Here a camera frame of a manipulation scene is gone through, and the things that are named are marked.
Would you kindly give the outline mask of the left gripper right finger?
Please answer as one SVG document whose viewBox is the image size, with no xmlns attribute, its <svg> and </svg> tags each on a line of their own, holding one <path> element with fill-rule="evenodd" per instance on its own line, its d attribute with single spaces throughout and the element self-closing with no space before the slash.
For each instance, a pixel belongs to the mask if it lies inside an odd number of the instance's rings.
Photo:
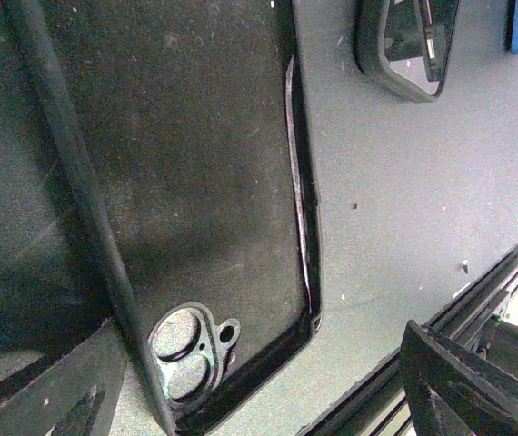
<svg viewBox="0 0 518 436">
<path fill-rule="evenodd" d="M 400 373 L 418 435 L 518 435 L 518 379 L 410 320 Z"/>
</svg>

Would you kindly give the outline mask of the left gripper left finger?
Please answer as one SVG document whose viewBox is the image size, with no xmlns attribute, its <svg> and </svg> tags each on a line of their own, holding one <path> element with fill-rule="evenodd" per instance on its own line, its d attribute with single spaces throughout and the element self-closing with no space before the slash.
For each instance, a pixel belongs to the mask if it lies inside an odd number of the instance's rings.
<svg viewBox="0 0 518 436">
<path fill-rule="evenodd" d="M 0 435 L 107 435 L 125 377 L 121 333 L 109 318 L 66 354 L 0 381 Z"/>
</svg>

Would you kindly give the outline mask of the blue smartphone black screen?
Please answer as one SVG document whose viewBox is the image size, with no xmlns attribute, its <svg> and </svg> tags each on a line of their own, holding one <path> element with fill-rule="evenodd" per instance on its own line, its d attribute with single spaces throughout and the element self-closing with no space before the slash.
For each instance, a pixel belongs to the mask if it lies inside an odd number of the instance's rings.
<svg viewBox="0 0 518 436">
<path fill-rule="evenodd" d="M 355 61 L 368 78 L 415 103 L 441 93 L 459 3 L 368 0 L 359 3 Z"/>
</svg>

